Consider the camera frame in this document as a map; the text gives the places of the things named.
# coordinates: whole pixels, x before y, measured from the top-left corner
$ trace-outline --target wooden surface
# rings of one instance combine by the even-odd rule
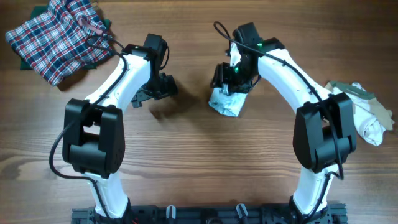
[[[35,3],[0,2],[0,223],[69,223],[72,208],[93,205],[85,182],[51,173],[50,147],[63,126],[70,98],[84,99],[116,67],[77,72],[70,88],[52,88],[19,57],[4,33],[29,18]],[[360,82],[398,113],[398,5],[396,1],[105,1],[102,15],[125,45],[147,33],[170,45],[165,71],[178,81],[175,98],[148,101],[124,116],[124,190],[133,205],[249,205],[286,203],[299,179],[292,149],[294,113],[266,81],[250,93],[239,118],[213,111],[210,80],[230,32],[255,22],[264,38],[278,37],[318,83]],[[55,156],[57,168],[72,174]],[[374,147],[358,137],[344,164],[346,180],[333,181],[328,199],[347,204],[350,223],[398,223],[397,131]]]

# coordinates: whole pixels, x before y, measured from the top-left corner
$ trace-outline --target cloth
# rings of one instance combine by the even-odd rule
[[[89,35],[106,32],[89,0],[50,0],[45,13],[6,33],[6,40],[52,86],[110,52],[88,47]],[[109,48],[104,39],[89,43]]]
[[[35,6],[33,8],[32,13],[30,14],[30,19],[33,19],[41,14],[43,14],[46,10],[47,10],[48,6]],[[109,19],[104,19],[101,20],[101,22],[104,24],[105,28],[107,30],[109,30],[109,28],[111,27],[111,21]],[[89,69],[96,69],[97,68],[97,63],[92,63],[90,65],[85,65],[83,66],[82,69],[84,70],[89,70]],[[23,58],[21,58],[21,65],[19,67],[20,70],[31,70],[32,67],[25,62],[25,60]]]
[[[392,111],[386,110],[372,93],[367,93],[359,83],[347,84],[330,82],[326,84],[333,94],[345,92],[353,101],[354,125],[358,134],[366,142],[379,146],[383,142],[383,132],[392,130]]]
[[[221,93],[220,88],[214,88],[211,94],[209,106],[225,116],[239,116],[248,94],[233,93],[230,96]]]

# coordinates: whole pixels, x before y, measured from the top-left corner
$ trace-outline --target light blue cloth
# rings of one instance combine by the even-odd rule
[[[247,94],[233,93],[230,96],[221,93],[220,88],[214,88],[211,94],[209,106],[225,116],[237,117],[241,112]]]

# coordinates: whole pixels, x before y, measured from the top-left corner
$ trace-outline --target plaid cloth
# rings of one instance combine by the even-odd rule
[[[47,11],[6,33],[6,40],[52,86],[84,65],[100,61],[110,52],[88,47],[89,35],[106,28],[89,0],[50,0]],[[109,48],[104,39],[89,43]]]

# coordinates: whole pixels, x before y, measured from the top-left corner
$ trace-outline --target crumpled white fabric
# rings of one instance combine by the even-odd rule
[[[230,96],[221,93],[220,88],[214,88],[209,100],[209,106],[225,116],[239,116],[247,94],[233,93]]]
[[[353,86],[366,91],[362,88],[361,84],[353,83]],[[333,94],[339,94],[342,91],[334,87],[332,90]],[[371,113],[371,105],[368,100],[361,99],[352,94],[346,93],[354,103],[354,125],[358,134],[365,139],[366,142],[379,146],[383,142],[383,132],[386,128],[380,124],[379,120],[374,114]],[[386,110],[391,118],[392,112]]]

